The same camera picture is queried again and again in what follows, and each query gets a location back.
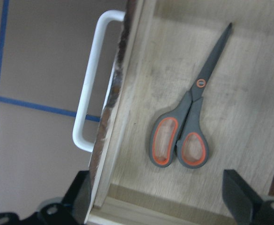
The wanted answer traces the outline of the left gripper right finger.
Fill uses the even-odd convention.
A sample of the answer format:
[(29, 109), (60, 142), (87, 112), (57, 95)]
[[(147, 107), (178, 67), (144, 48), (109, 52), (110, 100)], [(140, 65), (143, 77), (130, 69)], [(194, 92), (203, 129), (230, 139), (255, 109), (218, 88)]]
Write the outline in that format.
[(274, 196), (259, 196), (233, 169), (223, 171), (222, 198), (238, 225), (274, 225)]

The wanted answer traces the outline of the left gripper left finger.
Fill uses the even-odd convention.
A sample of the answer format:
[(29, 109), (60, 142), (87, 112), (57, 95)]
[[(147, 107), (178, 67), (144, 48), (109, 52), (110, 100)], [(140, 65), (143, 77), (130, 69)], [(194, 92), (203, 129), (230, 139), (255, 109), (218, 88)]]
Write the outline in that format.
[(82, 225), (91, 202), (89, 171), (79, 171), (61, 202), (45, 205), (25, 219), (16, 213), (0, 213), (0, 225)]

